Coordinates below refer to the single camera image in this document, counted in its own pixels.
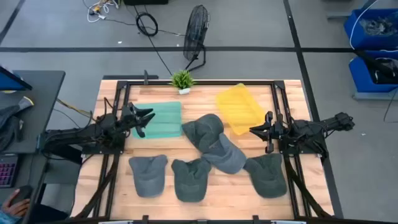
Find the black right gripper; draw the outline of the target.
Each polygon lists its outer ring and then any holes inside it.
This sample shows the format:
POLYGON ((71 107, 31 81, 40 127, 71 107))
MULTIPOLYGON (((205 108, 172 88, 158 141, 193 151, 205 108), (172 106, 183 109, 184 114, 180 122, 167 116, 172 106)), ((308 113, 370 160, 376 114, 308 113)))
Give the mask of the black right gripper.
POLYGON ((261 139, 267 139, 268 134, 268 145, 266 146, 266 153, 274 152, 274 144, 272 143, 273 139, 280 139, 283 134, 283 124, 280 121, 276 121, 274 124, 271 124, 273 119, 273 112, 268 111, 266 113, 266 122, 259 126, 250 127, 250 130, 253 130, 253 134, 261 139))

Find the grey baseball cap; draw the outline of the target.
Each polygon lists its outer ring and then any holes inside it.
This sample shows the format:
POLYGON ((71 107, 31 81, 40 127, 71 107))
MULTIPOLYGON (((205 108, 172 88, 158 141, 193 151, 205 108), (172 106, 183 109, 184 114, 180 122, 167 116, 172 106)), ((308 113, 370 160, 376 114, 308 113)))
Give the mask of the grey baseball cap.
POLYGON ((247 157, 224 133, 213 143, 203 157, 218 170, 227 174, 238 173, 245 165, 247 157))
POLYGON ((165 167, 168 163, 164 154, 150 157, 131 157, 134 185, 138 196, 143 198, 157 197, 165 187, 165 167))

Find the dark green baseball cap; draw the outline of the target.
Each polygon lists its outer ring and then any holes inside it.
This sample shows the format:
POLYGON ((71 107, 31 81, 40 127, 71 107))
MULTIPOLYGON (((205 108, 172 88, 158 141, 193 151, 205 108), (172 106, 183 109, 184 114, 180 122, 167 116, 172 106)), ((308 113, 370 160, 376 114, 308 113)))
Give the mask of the dark green baseball cap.
POLYGON ((206 195, 211 164, 204 158, 172 163, 177 198, 182 202, 201 202, 206 195))
POLYGON ((215 114, 202 117, 182 124, 182 130, 188 140, 202 153, 210 152, 210 147, 219 140, 224 132, 224 125, 215 114))
POLYGON ((249 173, 254 189, 261 197, 277 198, 287 193, 280 154, 250 157, 243 169, 249 173))

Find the person's forearm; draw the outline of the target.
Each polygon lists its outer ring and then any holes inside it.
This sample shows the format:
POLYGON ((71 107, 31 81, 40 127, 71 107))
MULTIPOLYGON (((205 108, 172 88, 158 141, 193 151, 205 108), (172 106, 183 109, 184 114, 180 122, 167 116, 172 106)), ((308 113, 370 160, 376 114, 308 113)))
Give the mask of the person's forearm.
POLYGON ((0 210, 0 224, 18 224, 21 217, 10 215, 0 210))

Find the yellow translucent plastic bin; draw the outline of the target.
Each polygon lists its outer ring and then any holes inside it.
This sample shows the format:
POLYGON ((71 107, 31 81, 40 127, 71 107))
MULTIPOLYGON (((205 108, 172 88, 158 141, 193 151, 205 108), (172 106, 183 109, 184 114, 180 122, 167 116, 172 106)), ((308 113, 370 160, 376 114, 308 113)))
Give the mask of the yellow translucent plastic bin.
POLYGON ((245 134, 264 122, 265 112, 248 88, 239 83, 216 95, 216 105, 233 133, 245 134))

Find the black floor fan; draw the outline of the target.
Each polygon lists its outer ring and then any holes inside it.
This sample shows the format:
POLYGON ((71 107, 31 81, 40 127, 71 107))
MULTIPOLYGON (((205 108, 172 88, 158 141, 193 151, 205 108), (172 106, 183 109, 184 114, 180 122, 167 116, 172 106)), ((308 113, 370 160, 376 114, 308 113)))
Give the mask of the black floor fan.
POLYGON ((209 26, 209 13, 204 5, 195 6, 190 14, 184 38, 183 56, 189 61, 185 67, 189 72, 196 70, 206 64, 205 36, 209 26), (203 53, 203 62, 196 67, 190 68, 191 64, 198 60, 203 53))

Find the blue storage bin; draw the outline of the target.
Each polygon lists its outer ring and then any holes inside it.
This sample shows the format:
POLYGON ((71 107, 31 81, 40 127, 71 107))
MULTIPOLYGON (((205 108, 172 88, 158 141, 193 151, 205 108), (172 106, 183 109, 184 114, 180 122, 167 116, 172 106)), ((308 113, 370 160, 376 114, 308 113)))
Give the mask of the blue storage bin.
POLYGON ((353 10, 344 23, 345 32, 355 49, 384 49, 393 50, 398 48, 398 34, 370 35, 360 24, 363 19, 391 19, 393 27, 398 30, 398 8, 395 9, 368 9, 364 14, 359 9, 353 10))
POLYGON ((364 51, 349 63, 360 93, 387 93, 398 88, 398 51, 364 51))

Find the black box on floor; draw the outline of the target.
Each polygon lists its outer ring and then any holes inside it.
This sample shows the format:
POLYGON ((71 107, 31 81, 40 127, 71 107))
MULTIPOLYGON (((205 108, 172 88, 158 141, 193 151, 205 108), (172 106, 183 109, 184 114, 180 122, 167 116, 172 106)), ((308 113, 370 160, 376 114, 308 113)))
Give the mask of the black box on floor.
POLYGON ((136 6, 136 5, 163 5, 168 4, 169 0, 123 0, 125 5, 136 6))

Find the grey metal cart base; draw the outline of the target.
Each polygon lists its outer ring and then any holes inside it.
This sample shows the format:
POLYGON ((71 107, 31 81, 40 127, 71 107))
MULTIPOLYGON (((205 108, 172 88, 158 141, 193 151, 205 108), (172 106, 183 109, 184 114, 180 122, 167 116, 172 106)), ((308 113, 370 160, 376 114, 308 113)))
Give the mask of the grey metal cart base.
POLYGON ((383 93, 368 93, 368 92, 356 92, 353 94, 355 100, 398 100, 398 92, 395 90, 383 93))

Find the black keyboard desk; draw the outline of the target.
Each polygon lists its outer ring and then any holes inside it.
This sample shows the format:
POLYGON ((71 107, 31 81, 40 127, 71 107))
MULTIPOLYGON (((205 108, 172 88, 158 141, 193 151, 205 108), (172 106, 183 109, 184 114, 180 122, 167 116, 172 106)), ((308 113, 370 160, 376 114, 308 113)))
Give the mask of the black keyboard desk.
POLYGON ((29 220, 33 214, 34 208, 37 205, 40 189, 44 181, 45 168, 47 165, 47 158, 41 155, 27 155, 18 163, 17 176, 13 188, 0 189, 0 207, 6 199, 15 190, 24 185, 30 185, 33 188, 30 196, 30 207, 18 224, 29 224, 29 220))

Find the dark jacket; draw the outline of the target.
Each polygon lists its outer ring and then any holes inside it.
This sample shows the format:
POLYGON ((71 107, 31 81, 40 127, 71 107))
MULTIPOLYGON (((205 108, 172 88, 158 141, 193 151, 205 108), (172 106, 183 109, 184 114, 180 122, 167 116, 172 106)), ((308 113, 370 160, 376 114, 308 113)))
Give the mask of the dark jacket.
POLYGON ((24 122, 16 114, 33 106, 34 102, 24 96, 18 104, 0 110, 0 152, 5 151, 14 142, 22 140, 24 122))

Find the blue computer monitor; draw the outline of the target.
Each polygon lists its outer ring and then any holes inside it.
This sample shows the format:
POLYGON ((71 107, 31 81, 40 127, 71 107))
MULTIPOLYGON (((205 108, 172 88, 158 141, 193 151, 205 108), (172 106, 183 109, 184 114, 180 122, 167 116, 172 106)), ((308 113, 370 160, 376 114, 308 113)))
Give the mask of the blue computer monitor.
POLYGON ((0 91, 32 90, 32 86, 22 77, 0 66, 0 91))

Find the black computer mouse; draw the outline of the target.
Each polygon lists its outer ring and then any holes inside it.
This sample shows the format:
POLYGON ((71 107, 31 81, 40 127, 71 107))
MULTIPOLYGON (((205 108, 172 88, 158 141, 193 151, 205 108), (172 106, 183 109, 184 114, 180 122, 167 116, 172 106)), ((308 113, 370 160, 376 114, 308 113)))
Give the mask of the black computer mouse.
POLYGON ((30 185, 24 185, 19 188, 19 193, 11 200, 10 205, 19 203, 25 199, 30 198, 33 188, 30 185))

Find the person's hand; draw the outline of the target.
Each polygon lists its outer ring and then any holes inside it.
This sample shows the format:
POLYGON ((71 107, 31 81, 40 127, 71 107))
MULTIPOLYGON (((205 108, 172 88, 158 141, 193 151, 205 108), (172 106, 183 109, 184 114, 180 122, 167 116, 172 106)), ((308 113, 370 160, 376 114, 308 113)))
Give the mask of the person's hand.
POLYGON ((20 202, 12 204, 12 201, 19 195, 20 190, 15 190, 6 201, 1 205, 0 210, 7 215, 14 217, 23 217, 30 207, 30 199, 24 199, 20 202))

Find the black aluminium rig frame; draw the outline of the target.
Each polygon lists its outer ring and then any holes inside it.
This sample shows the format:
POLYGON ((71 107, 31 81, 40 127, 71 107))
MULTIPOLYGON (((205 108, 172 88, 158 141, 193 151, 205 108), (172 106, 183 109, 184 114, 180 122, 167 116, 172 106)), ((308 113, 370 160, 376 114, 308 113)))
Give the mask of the black aluminium rig frame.
MULTIPOLYGON (((114 102, 118 81, 102 80, 95 105, 95 115, 103 114, 104 101, 107 97, 114 102)), ((129 91, 128 101, 134 104, 161 103, 181 101, 182 121, 198 119, 204 114, 213 113, 224 121, 216 106, 217 94, 239 83, 243 83, 254 99, 264 110, 272 110, 274 121, 276 112, 272 99, 271 86, 260 84, 260 80, 197 80, 190 93, 179 95, 176 88, 167 80, 152 80, 148 85, 141 85, 142 80, 135 80, 129 91)), ((305 96, 300 80, 284 81, 291 115, 295 119, 310 119, 305 96)), ((247 157, 261 156, 265 153, 265 142, 251 133, 236 135, 228 124, 225 135, 247 157)), ((104 155, 89 159, 80 170, 75 190, 75 202, 71 212, 74 217, 92 198, 98 187, 104 155)), ((208 178, 205 198, 201 202, 186 203, 175 194, 174 172, 171 164, 174 159, 191 161, 199 158, 200 153, 188 141, 186 136, 162 139, 136 139, 131 135, 125 142, 125 150, 119 157, 118 171, 112 202, 110 218, 112 220, 137 220, 143 215, 149 221, 156 220, 248 220, 258 215, 261 220, 294 219, 292 200, 288 192, 281 197, 266 199, 259 196, 245 170, 237 174, 226 174, 212 168, 208 178), (156 156, 165 154, 168 158, 165 174, 164 192, 154 198, 142 198, 136 194, 132 170, 128 160, 133 156, 156 156)), ((301 154, 303 177, 307 189, 315 200, 329 214, 334 214, 329 189, 326 184, 325 171, 320 158, 315 154, 301 154)))

